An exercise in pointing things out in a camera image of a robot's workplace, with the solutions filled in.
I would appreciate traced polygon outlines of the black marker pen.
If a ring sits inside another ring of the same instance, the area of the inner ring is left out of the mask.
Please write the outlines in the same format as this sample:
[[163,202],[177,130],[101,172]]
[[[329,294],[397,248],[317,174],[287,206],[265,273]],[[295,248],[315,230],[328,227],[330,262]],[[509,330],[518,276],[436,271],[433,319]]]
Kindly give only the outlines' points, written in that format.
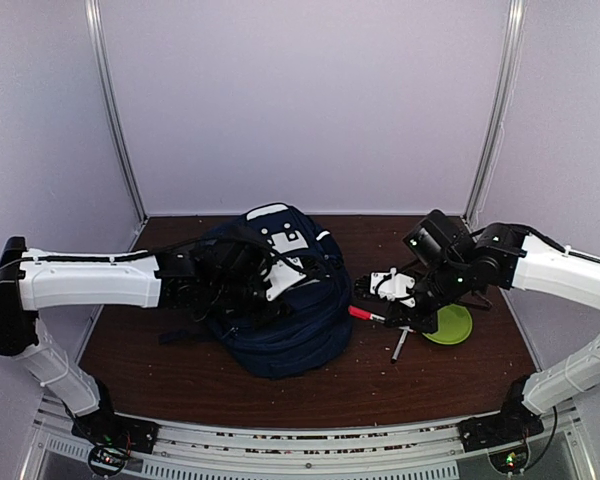
[[392,356],[391,356],[391,363],[392,364],[395,364],[398,361],[398,359],[400,357],[400,354],[401,354],[401,351],[402,351],[402,349],[404,347],[404,344],[406,343],[406,340],[407,340],[407,338],[408,338],[408,336],[409,336],[409,334],[411,332],[411,329],[409,327],[407,327],[407,326],[402,326],[400,328],[400,331],[401,331],[400,337],[399,337],[399,339],[398,339],[398,341],[396,343],[396,346],[395,346],[394,351],[393,351]]

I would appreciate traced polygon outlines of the red marker pen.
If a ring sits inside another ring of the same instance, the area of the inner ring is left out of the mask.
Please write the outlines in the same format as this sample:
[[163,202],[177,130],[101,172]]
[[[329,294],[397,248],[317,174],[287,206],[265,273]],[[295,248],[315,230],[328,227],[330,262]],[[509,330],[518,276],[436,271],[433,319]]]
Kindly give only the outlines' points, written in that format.
[[364,309],[355,307],[355,306],[350,306],[348,308],[348,312],[352,317],[359,319],[359,320],[372,321],[372,322],[377,322],[377,323],[385,322],[385,318],[383,316],[375,314],[368,310],[364,310]]

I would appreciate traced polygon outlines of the navy blue backpack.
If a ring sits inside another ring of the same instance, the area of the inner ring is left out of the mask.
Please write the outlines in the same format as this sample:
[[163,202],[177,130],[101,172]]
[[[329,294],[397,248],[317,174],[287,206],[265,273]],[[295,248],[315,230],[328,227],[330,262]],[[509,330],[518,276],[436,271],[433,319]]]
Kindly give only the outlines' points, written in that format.
[[[200,291],[190,251],[215,240],[247,241],[271,250],[273,265],[298,257],[307,275],[277,299],[290,315],[255,328],[245,318],[199,320],[193,308]],[[344,256],[330,231],[296,207],[272,203],[225,222],[200,237],[156,251],[161,281],[159,305],[184,310],[202,323],[249,373],[281,379],[323,366],[347,347],[353,321],[352,297]]]

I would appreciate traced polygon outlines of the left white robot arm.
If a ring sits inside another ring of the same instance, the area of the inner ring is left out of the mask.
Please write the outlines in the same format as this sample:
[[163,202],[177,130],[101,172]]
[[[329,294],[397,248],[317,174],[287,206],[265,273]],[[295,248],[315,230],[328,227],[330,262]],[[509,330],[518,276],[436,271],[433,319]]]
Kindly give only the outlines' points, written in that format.
[[213,237],[127,254],[56,253],[8,240],[0,259],[0,356],[20,362],[103,444],[124,433],[107,389],[55,342],[40,311],[63,306],[259,312],[307,279],[271,242]]

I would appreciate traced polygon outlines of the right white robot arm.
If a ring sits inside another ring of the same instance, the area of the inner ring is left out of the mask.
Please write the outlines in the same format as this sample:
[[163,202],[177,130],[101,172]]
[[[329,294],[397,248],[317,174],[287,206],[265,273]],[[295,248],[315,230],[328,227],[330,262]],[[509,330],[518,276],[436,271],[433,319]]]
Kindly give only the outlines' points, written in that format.
[[[470,232],[434,209],[403,242],[423,272],[393,267],[372,274],[365,289],[389,302],[389,326],[434,333],[439,311],[489,287],[600,314],[600,257],[562,245],[531,226],[496,222]],[[493,419],[499,440],[515,440],[530,426],[531,415],[600,384],[600,331],[586,332],[587,343],[520,382],[512,404]]]

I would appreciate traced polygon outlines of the green plate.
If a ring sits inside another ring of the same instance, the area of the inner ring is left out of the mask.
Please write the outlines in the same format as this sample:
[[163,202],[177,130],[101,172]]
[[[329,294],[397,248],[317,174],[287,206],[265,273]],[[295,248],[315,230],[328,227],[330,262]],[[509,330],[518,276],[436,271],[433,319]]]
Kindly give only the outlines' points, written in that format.
[[459,305],[449,305],[437,312],[438,330],[423,333],[427,340],[444,346],[454,346],[469,338],[473,330],[473,319],[469,310]]

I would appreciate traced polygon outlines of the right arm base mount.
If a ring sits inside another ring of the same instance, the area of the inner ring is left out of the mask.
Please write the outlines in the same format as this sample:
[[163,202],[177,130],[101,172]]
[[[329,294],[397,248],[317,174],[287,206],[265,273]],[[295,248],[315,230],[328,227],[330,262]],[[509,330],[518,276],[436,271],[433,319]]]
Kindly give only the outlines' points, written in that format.
[[529,439],[544,432],[538,414],[528,410],[521,398],[509,398],[490,415],[470,417],[457,425],[465,453],[490,450],[491,466],[500,474],[522,474],[531,465]]

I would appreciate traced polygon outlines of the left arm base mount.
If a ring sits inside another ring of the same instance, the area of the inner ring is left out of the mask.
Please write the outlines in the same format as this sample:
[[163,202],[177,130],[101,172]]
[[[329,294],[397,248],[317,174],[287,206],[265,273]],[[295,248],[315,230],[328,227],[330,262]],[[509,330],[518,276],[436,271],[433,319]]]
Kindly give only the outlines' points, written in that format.
[[159,432],[155,422],[119,415],[107,406],[83,416],[64,409],[72,421],[71,433],[92,445],[87,465],[99,477],[121,473],[133,453],[153,452]]

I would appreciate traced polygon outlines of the aluminium front rail frame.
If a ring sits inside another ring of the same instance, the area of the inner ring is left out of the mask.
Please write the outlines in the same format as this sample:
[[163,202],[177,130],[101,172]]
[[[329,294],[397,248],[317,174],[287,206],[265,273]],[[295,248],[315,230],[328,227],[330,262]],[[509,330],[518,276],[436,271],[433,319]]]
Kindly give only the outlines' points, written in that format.
[[543,433],[492,449],[464,449],[456,417],[340,429],[232,428],[160,420],[149,453],[121,479],[507,479],[502,465],[528,448],[524,479],[597,479],[575,405],[547,414]]

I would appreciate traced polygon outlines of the right aluminium corner post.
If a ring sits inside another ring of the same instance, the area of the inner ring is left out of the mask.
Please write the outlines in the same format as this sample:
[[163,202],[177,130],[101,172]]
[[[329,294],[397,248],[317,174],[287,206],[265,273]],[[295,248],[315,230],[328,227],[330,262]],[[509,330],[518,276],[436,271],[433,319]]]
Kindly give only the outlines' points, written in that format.
[[496,81],[491,112],[486,134],[481,147],[478,167],[464,212],[464,221],[470,227],[479,224],[479,215],[486,205],[488,191],[504,138],[504,121],[508,105],[512,99],[518,71],[520,49],[527,2],[511,0],[508,7],[500,66]]

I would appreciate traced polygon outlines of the aluminium corner post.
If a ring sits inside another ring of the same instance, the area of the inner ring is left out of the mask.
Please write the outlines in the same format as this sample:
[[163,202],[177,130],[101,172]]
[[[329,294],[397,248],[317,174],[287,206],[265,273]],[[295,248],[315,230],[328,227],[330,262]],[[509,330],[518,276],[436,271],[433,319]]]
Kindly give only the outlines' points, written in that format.
[[148,215],[142,200],[138,181],[131,164],[131,158],[123,131],[120,111],[115,95],[115,87],[109,64],[105,32],[102,22],[101,2],[86,0],[84,2],[87,28],[96,62],[100,88],[102,91],[107,125],[119,164],[123,183],[131,200],[137,221],[143,224]]
[[504,138],[504,121],[508,105],[512,99],[518,71],[520,49],[527,2],[511,0],[508,7],[500,66],[496,81],[491,112],[486,134],[481,147],[478,167],[464,212],[464,221],[470,227],[479,224],[479,215],[486,205],[488,191]]

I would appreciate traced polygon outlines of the left aluminium corner post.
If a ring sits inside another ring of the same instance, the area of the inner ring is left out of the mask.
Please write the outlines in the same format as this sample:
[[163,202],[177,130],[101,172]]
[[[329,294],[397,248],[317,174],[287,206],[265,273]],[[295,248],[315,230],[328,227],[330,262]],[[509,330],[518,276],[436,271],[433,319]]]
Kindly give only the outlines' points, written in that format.
[[138,181],[131,164],[131,158],[123,131],[120,111],[115,95],[115,87],[109,64],[105,32],[102,22],[101,2],[86,0],[84,2],[87,28],[96,62],[100,88],[102,91],[107,125],[119,164],[123,183],[131,200],[137,221],[143,224],[148,215],[142,200]]

